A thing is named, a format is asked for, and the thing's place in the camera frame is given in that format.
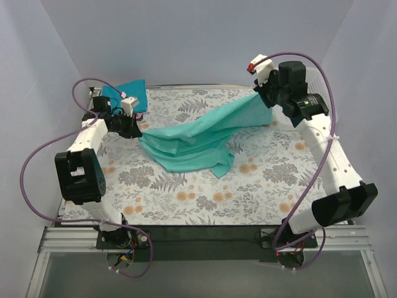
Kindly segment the teal green t shirt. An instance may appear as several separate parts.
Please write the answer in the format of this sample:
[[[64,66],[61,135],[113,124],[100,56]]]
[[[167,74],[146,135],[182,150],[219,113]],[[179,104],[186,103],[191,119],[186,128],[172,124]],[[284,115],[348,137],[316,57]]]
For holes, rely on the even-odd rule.
[[[223,104],[186,124],[143,132],[144,151],[171,173],[209,169],[217,178],[233,166],[226,143],[240,129],[269,125],[272,109],[257,93]]]

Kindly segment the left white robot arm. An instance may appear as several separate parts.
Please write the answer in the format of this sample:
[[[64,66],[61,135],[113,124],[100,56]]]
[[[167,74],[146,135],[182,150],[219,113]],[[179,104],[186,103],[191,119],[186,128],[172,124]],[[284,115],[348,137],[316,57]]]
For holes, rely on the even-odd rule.
[[[111,108],[111,98],[92,97],[92,109],[82,119],[83,131],[65,152],[55,155],[63,199],[80,205],[92,218],[98,219],[103,240],[117,248],[126,248],[132,233],[127,228],[109,224],[126,225],[127,220],[104,199],[106,181],[97,152],[108,132],[116,132],[123,138],[142,136],[134,113],[138,103],[137,98],[126,97],[119,106]]]

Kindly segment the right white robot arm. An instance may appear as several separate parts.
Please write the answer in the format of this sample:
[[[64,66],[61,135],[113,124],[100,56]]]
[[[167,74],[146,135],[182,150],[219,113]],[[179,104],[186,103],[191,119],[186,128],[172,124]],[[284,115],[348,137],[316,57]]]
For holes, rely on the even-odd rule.
[[[347,158],[326,101],[309,93],[306,67],[286,61],[275,67],[272,60],[252,61],[248,72],[257,76],[254,90],[267,107],[280,106],[308,145],[318,165],[325,197],[311,207],[282,220],[274,244],[298,245],[307,233],[363,216],[378,195],[373,183],[365,183]]]

